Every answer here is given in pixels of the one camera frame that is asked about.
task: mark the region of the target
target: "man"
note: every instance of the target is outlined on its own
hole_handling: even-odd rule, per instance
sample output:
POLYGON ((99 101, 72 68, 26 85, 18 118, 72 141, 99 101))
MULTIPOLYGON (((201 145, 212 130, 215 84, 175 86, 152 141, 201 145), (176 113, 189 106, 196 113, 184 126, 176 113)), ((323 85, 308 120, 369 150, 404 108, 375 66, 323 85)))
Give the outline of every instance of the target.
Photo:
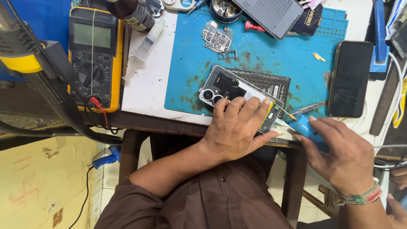
MULTIPOLYGON (((131 174, 116 187, 95 228, 292 228, 267 191, 263 169, 250 156, 278 135, 270 131, 254 137, 269 105, 269 99, 260 103, 255 97, 219 100, 204 138, 131 174)), ((312 141, 295 136, 316 172, 344 196, 376 187, 369 142, 332 119, 311 116, 310 124, 330 148, 321 154, 312 141)), ((392 228, 376 200, 346 204, 339 226, 392 228)))

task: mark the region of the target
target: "black smartphone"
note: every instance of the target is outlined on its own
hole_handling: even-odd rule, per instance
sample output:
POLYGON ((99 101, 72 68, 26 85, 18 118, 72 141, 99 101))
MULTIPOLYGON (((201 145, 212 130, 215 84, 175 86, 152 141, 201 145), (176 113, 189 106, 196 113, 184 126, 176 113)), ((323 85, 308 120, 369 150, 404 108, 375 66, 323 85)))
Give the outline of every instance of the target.
POLYGON ((362 116, 372 55, 371 42, 338 43, 328 100, 329 117, 362 116))

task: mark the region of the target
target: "blue electric screwdriver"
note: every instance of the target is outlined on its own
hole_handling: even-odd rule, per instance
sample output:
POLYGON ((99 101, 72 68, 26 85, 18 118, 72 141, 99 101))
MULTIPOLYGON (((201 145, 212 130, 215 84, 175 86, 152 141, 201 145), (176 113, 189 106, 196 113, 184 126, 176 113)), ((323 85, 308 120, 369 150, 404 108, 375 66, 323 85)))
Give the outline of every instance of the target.
POLYGON ((289 123, 289 126, 291 126, 295 131, 299 132, 300 134, 304 135, 305 137, 313 141, 317 145, 319 150, 325 153, 329 152, 328 145, 326 144, 322 136, 318 134, 318 132, 314 128, 311 127, 307 117, 305 117, 303 114, 296 115, 289 114, 283 108, 281 108, 281 110, 287 113, 288 117, 292 119, 291 122, 289 123))
POLYGON ((192 8, 187 14, 190 12, 194 11, 197 8, 200 8, 207 0, 198 0, 197 3, 195 3, 194 8, 192 8))

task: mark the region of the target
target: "smartphone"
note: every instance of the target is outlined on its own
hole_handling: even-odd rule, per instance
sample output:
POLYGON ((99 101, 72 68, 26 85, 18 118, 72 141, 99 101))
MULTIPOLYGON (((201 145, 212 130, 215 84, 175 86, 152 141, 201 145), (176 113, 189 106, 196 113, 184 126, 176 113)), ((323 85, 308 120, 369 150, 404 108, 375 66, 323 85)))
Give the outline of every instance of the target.
POLYGON ((329 117, 362 116, 372 55, 371 42, 338 43, 328 100, 329 117))
POLYGON ((221 66, 216 65, 210 72, 205 85, 201 88, 199 99, 213 107, 220 99, 225 98, 230 102, 236 97, 243 97, 246 100, 251 97, 257 97, 260 101, 263 101, 265 98, 271 100, 266 116, 258 129, 261 133, 267 133, 271 130, 271 127, 281 112, 280 107, 284 107, 283 102, 277 98, 267 94, 221 66))

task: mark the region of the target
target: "sim card tray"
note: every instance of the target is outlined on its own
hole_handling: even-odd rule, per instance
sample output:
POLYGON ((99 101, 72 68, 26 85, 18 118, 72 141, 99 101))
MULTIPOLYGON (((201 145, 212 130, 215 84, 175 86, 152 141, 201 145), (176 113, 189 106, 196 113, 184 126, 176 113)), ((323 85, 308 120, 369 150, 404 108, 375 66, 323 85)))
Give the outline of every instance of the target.
POLYGON ((227 52, 218 53, 218 59, 219 60, 232 59, 232 58, 237 58, 237 50, 230 50, 230 51, 227 51, 227 52))

